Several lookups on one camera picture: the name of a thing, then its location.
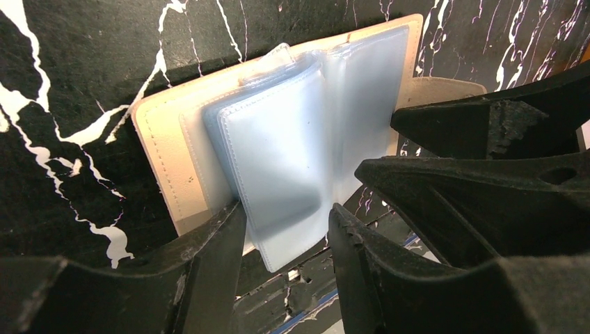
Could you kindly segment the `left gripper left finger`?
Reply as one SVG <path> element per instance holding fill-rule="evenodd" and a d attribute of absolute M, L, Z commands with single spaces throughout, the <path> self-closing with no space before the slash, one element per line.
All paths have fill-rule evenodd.
<path fill-rule="evenodd" d="M 1 259 L 2 333 L 226 333 L 246 232 L 240 202 L 121 269 Z"/>

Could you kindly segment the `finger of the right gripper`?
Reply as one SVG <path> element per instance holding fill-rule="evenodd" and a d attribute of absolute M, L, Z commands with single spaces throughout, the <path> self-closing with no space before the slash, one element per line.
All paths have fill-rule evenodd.
<path fill-rule="evenodd" d="M 574 153 L 589 120 L 589 62 L 494 93 L 399 109 L 391 127 L 438 157 L 531 159 Z"/>
<path fill-rule="evenodd" d="M 589 252 L 589 153 L 537 159 L 382 157 L 356 177 L 443 263 Z"/>

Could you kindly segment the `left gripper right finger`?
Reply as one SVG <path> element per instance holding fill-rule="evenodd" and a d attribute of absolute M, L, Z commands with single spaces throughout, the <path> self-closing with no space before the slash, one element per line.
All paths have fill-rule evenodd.
<path fill-rule="evenodd" d="M 588 333 L 589 257 L 434 262 L 341 205 L 328 240 L 346 333 Z"/>

